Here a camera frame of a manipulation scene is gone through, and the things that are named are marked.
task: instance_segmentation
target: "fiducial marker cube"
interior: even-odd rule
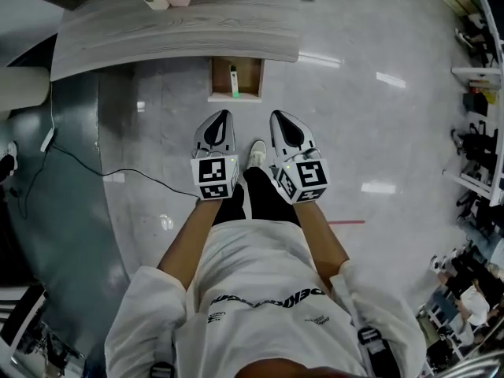
[[[331,183],[328,163],[323,158],[282,162],[277,167],[276,181],[291,203],[317,200]]]
[[[196,158],[191,160],[192,177],[201,200],[230,198],[238,179],[238,156]]]

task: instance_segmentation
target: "wooden box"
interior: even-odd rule
[[[230,68],[238,76],[239,97],[233,98]],[[261,100],[264,59],[251,57],[212,57],[210,60],[210,92],[208,102],[257,102]]]

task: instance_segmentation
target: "red line on floor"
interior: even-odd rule
[[[329,225],[342,225],[342,224],[364,224],[365,220],[342,220],[342,221],[328,221]]]

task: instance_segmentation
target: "black cable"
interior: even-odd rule
[[[177,189],[173,189],[172,187],[168,186],[166,183],[161,182],[160,180],[156,180],[155,178],[151,178],[150,176],[144,174],[143,172],[140,172],[138,169],[122,168],[122,169],[117,169],[116,171],[113,171],[113,172],[100,173],[98,171],[95,171],[93,168],[87,166],[86,164],[84,164],[75,154],[72,154],[70,151],[66,150],[64,147],[61,147],[61,146],[57,145],[56,143],[53,143],[53,145],[51,146],[51,148],[54,148],[55,150],[60,151],[63,154],[66,154],[66,155],[72,157],[79,164],[81,164],[85,169],[87,169],[89,172],[94,173],[96,176],[109,176],[109,175],[113,175],[114,173],[123,172],[123,171],[136,172],[136,173],[140,174],[141,176],[146,177],[148,180],[152,180],[154,182],[159,183],[160,185],[163,185],[164,187],[168,188],[170,191],[172,191],[174,193],[178,193],[180,195],[187,195],[187,196],[193,196],[195,198],[199,198],[197,195],[194,195],[192,193],[182,192],[182,191],[178,191]]]
[[[21,209],[21,203],[20,203],[19,195],[16,196],[16,198],[17,198],[17,208],[19,209],[19,213],[20,213],[21,218],[23,220],[27,220],[28,219],[28,196],[30,195],[30,192],[32,191],[32,188],[33,188],[33,185],[35,184],[37,176],[39,176],[40,173],[44,170],[44,166],[46,165],[46,158],[47,158],[47,154],[48,153],[49,153],[49,151],[46,151],[46,153],[44,154],[44,159],[42,160],[42,165],[40,166],[39,170],[35,173],[35,175],[33,176],[33,178],[31,179],[30,186],[28,187],[26,195],[24,196],[24,214],[23,214],[23,210]]]

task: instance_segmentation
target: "power cord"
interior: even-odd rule
[[[75,154],[72,154],[70,151],[66,150],[64,147],[61,147],[61,146],[57,145],[56,143],[53,143],[53,145],[51,146],[51,148],[54,148],[55,150],[60,151],[61,153],[66,154],[66,155],[72,157],[80,165],[82,165],[85,169],[87,169],[89,172],[94,173],[96,176],[109,176],[109,175],[113,175],[114,173],[124,172],[124,171],[127,171],[127,172],[136,172],[136,173],[140,174],[141,176],[146,177],[148,180],[152,180],[152,181],[154,181],[156,183],[159,183],[160,185],[166,187],[167,189],[169,189],[170,191],[172,191],[174,193],[178,193],[180,195],[186,195],[186,196],[193,196],[194,198],[199,198],[197,195],[194,195],[192,193],[182,192],[182,191],[178,191],[177,189],[173,189],[172,187],[168,186],[166,183],[161,182],[160,180],[157,180],[155,178],[152,178],[152,177],[144,174],[143,172],[140,172],[138,169],[122,168],[122,169],[117,169],[115,171],[108,172],[108,173],[100,173],[98,171],[95,171],[93,168],[87,166],[86,164],[84,164]]]
[[[57,151],[60,151],[61,153],[63,154],[66,154],[70,157],[72,157],[74,160],[76,160],[81,166],[83,166],[85,169],[87,169],[89,172],[92,172],[94,173],[96,176],[109,176],[109,175],[113,175],[114,173],[117,173],[117,172],[124,172],[124,171],[127,171],[127,172],[136,172],[138,174],[140,174],[141,176],[144,176],[145,178],[147,178],[148,180],[152,180],[156,183],[159,183],[160,185],[166,187],[167,189],[169,189],[170,191],[174,192],[174,193],[178,193],[180,195],[186,195],[186,196],[192,196],[194,198],[197,198],[199,199],[199,197],[197,195],[194,195],[192,193],[188,193],[188,192],[182,192],[182,191],[178,191],[177,189],[173,189],[172,187],[170,187],[169,185],[167,185],[166,183],[164,182],[161,182],[160,180],[157,180],[155,178],[152,178],[146,174],[144,174],[143,172],[140,172],[138,169],[132,169],[132,168],[122,168],[122,169],[118,169],[116,171],[113,171],[113,172],[108,172],[108,173],[100,173],[98,171],[95,171],[93,168],[87,166],[86,164],[84,164],[75,154],[72,154],[70,151],[66,150],[64,147],[61,147],[59,145],[57,145],[56,143],[53,143],[50,147],[47,147],[47,150],[46,150],[46,153],[44,154],[44,158],[42,159],[42,165],[40,165],[40,168],[39,170],[35,173],[35,175],[33,176],[33,178],[31,179],[31,182],[30,182],[30,186],[28,187],[28,190],[26,192],[26,195],[24,196],[24,212],[23,212],[23,209],[21,208],[21,200],[20,200],[20,195],[18,193],[18,191],[16,191],[15,189],[11,188],[9,191],[10,191],[10,194],[16,198],[17,200],[17,208],[19,209],[19,213],[21,215],[21,218],[23,220],[27,220],[28,219],[28,197],[30,196],[30,193],[32,192],[32,188],[33,188],[33,185],[35,184],[35,181],[37,180],[37,177],[40,175],[40,173],[44,170],[44,167],[46,165],[46,159],[47,159],[47,155],[49,153],[49,149],[55,149]]]
[[[50,100],[50,123],[53,125],[53,130],[55,129],[54,126],[54,117],[53,117],[53,84],[50,84],[50,95],[49,95],[49,100]]]
[[[40,165],[39,170],[35,173],[35,175],[31,179],[30,186],[28,187],[28,190],[26,191],[26,195],[24,196],[24,213],[23,213],[23,210],[21,209],[21,200],[19,198],[19,193],[12,188],[10,189],[11,195],[17,199],[17,208],[19,209],[19,214],[21,215],[21,218],[23,220],[28,219],[28,196],[30,195],[30,192],[32,191],[33,185],[35,184],[35,181],[37,180],[37,176],[39,176],[40,173],[44,170],[44,166],[46,165],[46,159],[47,159],[48,153],[49,153],[49,151],[46,151],[46,153],[44,154],[44,158],[42,159],[42,165]]]

